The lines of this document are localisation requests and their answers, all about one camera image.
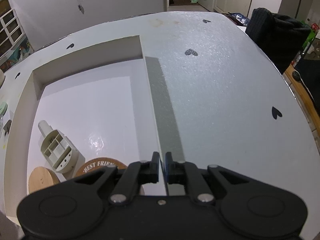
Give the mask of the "white dark drawer cabinet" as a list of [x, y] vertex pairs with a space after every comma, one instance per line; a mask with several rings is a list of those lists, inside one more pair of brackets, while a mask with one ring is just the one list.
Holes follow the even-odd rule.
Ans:
[[24, 38], [25, 33], [9, 0], [1, 0], [1, 57]]

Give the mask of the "white usb wall charger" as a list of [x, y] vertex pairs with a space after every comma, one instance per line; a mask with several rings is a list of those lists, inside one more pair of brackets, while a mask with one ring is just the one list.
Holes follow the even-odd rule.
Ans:
[[10, 128], [11, 128], [11, 123], [12, 123], [12, 120], [8, 120], [4, 127], [3, 127], [3, 130], [4, 130], [4, 135], [7, 135], [9, 132], [10, 132]]

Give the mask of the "round plain wooden coaster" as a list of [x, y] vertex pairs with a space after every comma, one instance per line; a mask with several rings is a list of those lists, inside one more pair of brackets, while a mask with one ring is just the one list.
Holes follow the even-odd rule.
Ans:
[[46, 167], [36, 167], [29, 176], [29, 194], [60, 183], [57, 175]]

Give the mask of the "black fabric chair back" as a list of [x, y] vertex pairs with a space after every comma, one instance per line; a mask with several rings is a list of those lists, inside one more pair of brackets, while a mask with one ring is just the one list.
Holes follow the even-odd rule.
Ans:
[[274, 63], [281, 74], [302, 49], [311, 28], [287, 15], [266, 8], [253, 10], [246, 34]]

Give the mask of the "white plastic suction hook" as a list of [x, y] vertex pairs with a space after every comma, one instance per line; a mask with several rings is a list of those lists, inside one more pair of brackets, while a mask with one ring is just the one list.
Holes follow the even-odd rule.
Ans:
[[60, 130], [53, 129], [45, 120], [38, 123], [43, 136], [40, 151], [54, 172], [68, 173], [78, 162], [80, 152]]

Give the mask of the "mint green round lid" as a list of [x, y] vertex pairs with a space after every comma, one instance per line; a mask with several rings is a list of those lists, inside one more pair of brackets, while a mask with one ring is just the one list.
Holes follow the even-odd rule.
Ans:
[[6, 111], [8, 109], [8, 104], [3, 101], [1, 104], [0, 104], [0, 116], [4, 116]]

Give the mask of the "white shallow cardboard box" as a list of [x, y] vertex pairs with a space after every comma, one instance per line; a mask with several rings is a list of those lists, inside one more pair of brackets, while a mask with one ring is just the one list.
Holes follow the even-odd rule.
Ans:
[[44, 120], [79, 150], [76, 166], [59, 175], [72, 178], [85, 162], [109, 157], [129, 164], [160, 150], [146, 58], [139, 36], [107, 41], [58, 57], [32, 70], [17, 94], [6, 142], [4, 212], [17, 221], [16, 209], [28, 194], [28, 179], [48, 166], [40, 151]]

